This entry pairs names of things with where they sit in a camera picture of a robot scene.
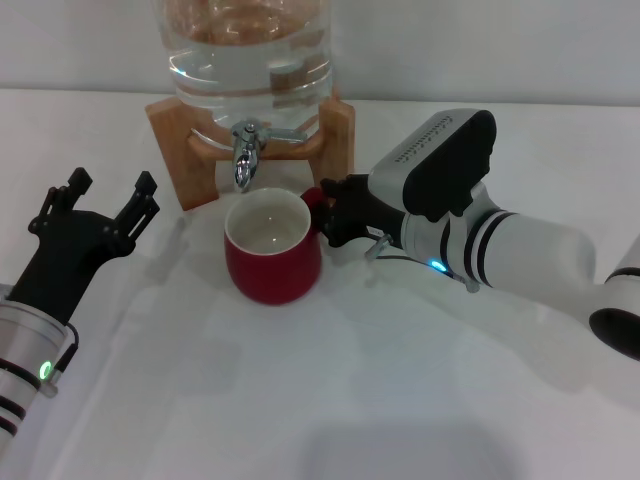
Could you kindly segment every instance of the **white table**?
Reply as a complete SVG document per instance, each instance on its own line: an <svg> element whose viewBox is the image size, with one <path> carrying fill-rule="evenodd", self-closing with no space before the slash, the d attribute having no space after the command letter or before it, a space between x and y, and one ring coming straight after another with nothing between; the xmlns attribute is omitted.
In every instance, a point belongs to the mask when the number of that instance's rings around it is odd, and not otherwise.
<svg viewBox="0 0 640 480"><path fill-rule="evenodd" d="M76 166L95 180L79 208L114 214L147 169L162 209L96 276L74 316L80 352L1 479L637 476L640 364L571 318L408 262L369 268L365 240L327 249L297 303L246 300L222 252L234 196L180 210L143 108L159 98L0 91L0 283L36 248L26 227L46 189ZM353 104L358 172L453 107ZM640 233L640 109L482 107L499 127L494 200L584 229L606 278ZM260 181L302 191L306 168L264 165ZM230 170L218 178L228 191Z"/></svg>

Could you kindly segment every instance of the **green led light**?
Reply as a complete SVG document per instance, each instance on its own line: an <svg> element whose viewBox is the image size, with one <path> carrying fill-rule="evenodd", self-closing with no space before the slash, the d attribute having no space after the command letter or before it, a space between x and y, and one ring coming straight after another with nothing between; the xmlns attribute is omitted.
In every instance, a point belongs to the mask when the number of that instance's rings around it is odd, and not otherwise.
<svg viewBox="0 0 640 480"><path fill-rule="evenodd" d="M40 380L46 380L46 378L51 373L52 368L53 365L51 365L51 362L44 362L40 367Z"/></svg>

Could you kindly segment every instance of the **red mug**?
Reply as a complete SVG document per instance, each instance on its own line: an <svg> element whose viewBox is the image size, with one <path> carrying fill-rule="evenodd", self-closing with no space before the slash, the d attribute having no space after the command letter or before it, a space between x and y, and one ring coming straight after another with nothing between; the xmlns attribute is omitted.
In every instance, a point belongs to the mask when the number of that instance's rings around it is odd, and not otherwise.
<svg viewBox="0 0 640 480"><path fill-rule="evenodd" d="M233 282L268 305L293 302L320 276L322 255L311 211L324 201L313 188L302 197L280 188L243 195L225 220L224 246Z"/></svg>

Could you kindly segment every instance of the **white wall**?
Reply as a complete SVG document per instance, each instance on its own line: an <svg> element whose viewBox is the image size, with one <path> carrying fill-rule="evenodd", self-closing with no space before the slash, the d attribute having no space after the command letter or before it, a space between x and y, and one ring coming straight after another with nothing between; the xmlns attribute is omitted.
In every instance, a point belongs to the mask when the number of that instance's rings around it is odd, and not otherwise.
<svg viewBox="0 0 640 480"><path fill-rule="evenodd" d="M351 98L640 105L638 0L334 0ZM0 0L0 87L171 90L150 0Z"/></svg>

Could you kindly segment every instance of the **wooden stand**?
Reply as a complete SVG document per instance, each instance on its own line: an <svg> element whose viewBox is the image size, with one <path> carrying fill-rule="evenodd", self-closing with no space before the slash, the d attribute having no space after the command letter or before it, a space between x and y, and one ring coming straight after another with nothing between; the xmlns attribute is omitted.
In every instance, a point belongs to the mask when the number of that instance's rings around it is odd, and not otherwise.
<svg viewBox="0 0 640 480"><path fill-rule="evenodd" d="M183 210L217 200L216 162L231 161L232 152L203 142L191 129L231 146L229 130L217 126L211 112L177 97L148 105L146 112ZM350 105L329 99L320 105L320 128L308 142L292 147L271 141L261 160L306 160L316 186L324 178L343 179L353 172L355 115Z"/></svg>

